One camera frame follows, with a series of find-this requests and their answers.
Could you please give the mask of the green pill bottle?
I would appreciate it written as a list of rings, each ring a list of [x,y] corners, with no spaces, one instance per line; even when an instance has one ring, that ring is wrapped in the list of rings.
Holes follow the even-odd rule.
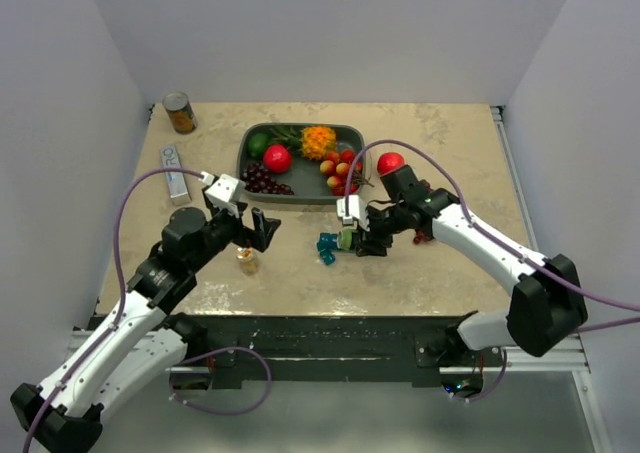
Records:
[[[343,251],[351,251],[355,248],[355,233],[356,231],[351,228],[344,228],[337,233],[336,244],[337,248]]]

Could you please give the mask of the teal weekly pill organizer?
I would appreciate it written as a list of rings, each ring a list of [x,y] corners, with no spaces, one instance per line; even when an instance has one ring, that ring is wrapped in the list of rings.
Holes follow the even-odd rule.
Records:
[[[321,261],[330,266],[336,261],[335,252],[339,250],[338,235],[336,233],[323,232],[316,242],[316,249]]]

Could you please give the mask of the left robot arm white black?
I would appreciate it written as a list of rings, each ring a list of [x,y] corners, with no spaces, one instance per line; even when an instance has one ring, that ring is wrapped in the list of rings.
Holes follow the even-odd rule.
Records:
[[[181,208],[113,310],[81,346],[39,384],[21,384],[10,402],[28,442],[50,452],[88,452],[103,426],[133,395],[166,368],[200,363],[207,353],[203,330],[172,317],[195,288],[197,273],[227,246],[265,251],[281,222],[251,210],[231,193],[204,191],[207,208]]]

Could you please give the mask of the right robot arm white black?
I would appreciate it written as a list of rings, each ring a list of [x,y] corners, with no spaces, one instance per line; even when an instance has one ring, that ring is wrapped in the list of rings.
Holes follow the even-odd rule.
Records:
[[[409,166],[384,175],[382,183],[389,197],[384,209],[357,195],[338,200],[344,248],[384,257],[394,235],[414,230],[462,253],[510,297],[504,311],[471,312],[447,326],[427,344],[431,355],[466,366],[481,350],[516,346],[541,357],[586,323],[577,268],[569,258],[549,258],[515,242],[474,215],[460,197],[418,179]]]

